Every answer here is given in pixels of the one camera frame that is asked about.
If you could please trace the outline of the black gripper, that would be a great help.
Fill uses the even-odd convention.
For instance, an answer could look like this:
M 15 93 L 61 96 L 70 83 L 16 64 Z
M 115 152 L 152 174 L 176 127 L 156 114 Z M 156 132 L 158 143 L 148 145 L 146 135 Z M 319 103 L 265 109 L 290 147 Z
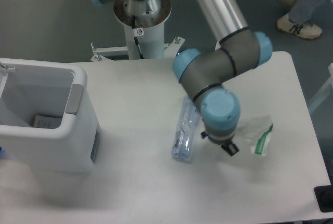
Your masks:
M 239 152 L 239 148 L 235 143 L 233 143 L 235 132 L 227 136 L 215 136 L 204 130 L 200 133 L 200 135 L 202 139 L 208 138 L 212 143 L 220 145 L 221 148 L 230 156 L 234 156 Z

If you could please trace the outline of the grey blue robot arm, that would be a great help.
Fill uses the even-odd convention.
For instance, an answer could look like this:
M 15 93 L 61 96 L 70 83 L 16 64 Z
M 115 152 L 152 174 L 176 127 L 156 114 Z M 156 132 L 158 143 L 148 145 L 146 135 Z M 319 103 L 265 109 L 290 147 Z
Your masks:
M 201 53 L 192 48 L 180 52 L 173 72 L 202 116 L 208 138 L 229 155 L 238 152 L 233 143 L 240 118 L 237 97 L 223 83 L 266 63 L 272 56 L 270 39 L 252 32 L 235 0 L 197 0 L 219 43 Z M 130 59 L 164 58 L 164 23 L 171 13 L 170 0 L 92 0 L 113 2 L 114 15 L 123 25 Z

